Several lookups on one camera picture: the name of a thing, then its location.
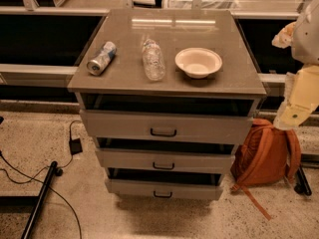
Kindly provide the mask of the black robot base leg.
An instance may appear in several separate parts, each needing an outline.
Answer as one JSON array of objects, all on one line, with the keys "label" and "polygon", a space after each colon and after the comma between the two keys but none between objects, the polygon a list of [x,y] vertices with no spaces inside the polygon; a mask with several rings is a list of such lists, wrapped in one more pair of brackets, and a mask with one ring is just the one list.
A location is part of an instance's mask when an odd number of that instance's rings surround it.
[{"label": "black robot base leg", "polygon": [[306,178],[306,175],[303,171],[302,166],[299,166],[296,172],[296,185],[294,190],[298,194],[304,194],[306,196],[310,196],[312,194],[312,190]]}]

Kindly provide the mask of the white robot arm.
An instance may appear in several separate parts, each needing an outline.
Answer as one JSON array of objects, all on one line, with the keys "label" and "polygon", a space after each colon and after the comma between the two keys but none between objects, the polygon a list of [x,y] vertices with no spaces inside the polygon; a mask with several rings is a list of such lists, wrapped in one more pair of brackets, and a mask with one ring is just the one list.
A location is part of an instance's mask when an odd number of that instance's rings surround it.
[{"label": "white robot arm", "polygon": [[300,126],[319,107],[319,0],[312,0],[298,19],[273,38],[277,48],[291,48],[292,58],[303,64],[296,73],[287,73],[284,101],[274,126],[289,130]]}]

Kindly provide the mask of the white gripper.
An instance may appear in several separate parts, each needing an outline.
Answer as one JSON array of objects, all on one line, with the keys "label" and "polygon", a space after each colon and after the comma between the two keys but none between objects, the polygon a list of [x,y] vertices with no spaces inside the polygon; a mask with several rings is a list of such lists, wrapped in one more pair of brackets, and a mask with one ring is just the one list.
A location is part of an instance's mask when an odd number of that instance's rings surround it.
[{"label": "white gripper", "polygon": [[[272,39],[274,47],[285,49],[292,44],[295,22],[282,28]],[[273,125],[282,130],[300,126],[319,107],[319,66],[305,65],[296,74],[285,77],[284,101]]]}]

